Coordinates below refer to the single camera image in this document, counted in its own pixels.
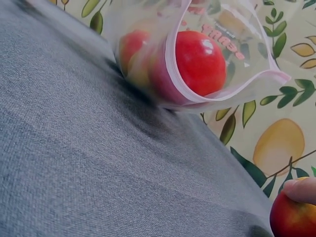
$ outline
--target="red fruit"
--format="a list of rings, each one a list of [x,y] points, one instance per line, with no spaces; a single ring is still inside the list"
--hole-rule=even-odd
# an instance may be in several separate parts
[[[182,79],[196,94],[206,96],[223,88],[225,58],[210,37],[196,31],[179,32],[176,60]]]
[[[184,105],[188,100],[173,85],[166,67],[164,47],[160,46],[150,59],[149,78],[156,94],[164,101]]]
[[[316,206],[294,202],[281,191],[272,205],[270,225],[275,237],[316,237]]]
[[[128,73],[131,57],[145,45],[150,37],[146,31],[135,30],[123,36],[119,41],[119,60],[124,75]]]

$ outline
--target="patterned tablecloth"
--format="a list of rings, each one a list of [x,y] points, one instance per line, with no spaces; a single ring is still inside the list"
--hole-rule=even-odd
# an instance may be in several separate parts
[[[50,1],[106,37],[103,16],[113,0]],[[284,181],[316,176],[316,0],[252,3],[274,60],[293,79],[277,94],[201,118],[274,199]]]

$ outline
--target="fingernail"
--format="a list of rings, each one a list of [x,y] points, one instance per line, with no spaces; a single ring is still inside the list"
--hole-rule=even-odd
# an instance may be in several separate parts
[[[284,188],[285,190],[289,190],[289,189],[291,189],[291,188],[294,186],[294,184],[296,184],[297,182],[298,182],[298,180],[294,180],[294,179],[288,180],[288,181],[286,181],[286,182],[284,183],[283,188]]]

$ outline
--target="gray cushion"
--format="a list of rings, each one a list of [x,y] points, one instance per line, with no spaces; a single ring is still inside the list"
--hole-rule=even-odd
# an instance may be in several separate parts
[[[0,19],[1,237],[270,236],[270,201],[196,115],[12,0]]]

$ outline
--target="bag's pink zipper seal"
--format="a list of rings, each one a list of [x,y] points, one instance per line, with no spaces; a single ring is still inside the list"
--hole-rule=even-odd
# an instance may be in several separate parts
[[[181,2],[181,14],[178,16],[177,24],[174,26],[174,28],[170,31],[170,33],[167,36],[166,39],[166,44],[165,44],[165,61],[166,61],[166,67],[167,71],[169,73],[169,76],[174,84],[174,86],[177,88],[177,90],[188,100],[196,103],[203,103],[203,102],[215,102],[215,101],[224,101],[227,99],[232,98],[236,94],[240,93],[242,90],[244,90],[248,85],[250,85],[252,82],[255,80],[263,77],[264,75],[270,75],[273,77],[273,80],[278,81],[280,85],[283,85],[287,83],[291,77],[282,72],[277,66],[276,63],[274,62],[272,56],[271,56],[271,51],[269,48],[267,48],[268,51],[268,57],[269,57],[269,63],[270,63],[270,70],[266,70],[260,73],[257,73],[255,76],[250,78],[247,82],[242,84],[242,86],[238,88],[234,88],[233,92],[229,92],[230,90],[221,90],[217,93],[214,93],[209,96],[213,96],[213,98],[207,98],[200,96],[193,92],[183,81],[180,72],[177,67],[177,61],[176,61],[176,55],[175,55],[175,46],[176,46],[176,38],[177,34],[180,28],[181,21],[188,10],[189,6],[191,4],[191,0],[182,0]],[[248,10],[249,7],[247,7],[244,3],[241,3],[241,5],[245,6]],[[255,16],[256,20],[259,22],[259,19],[256,15],[256,13],[253,10],[250,10],[250,12]],[[267,36],[265,35],[263,31],[263,27],[260,25],[261,33],[264,37],[265,43],[268,43]]]

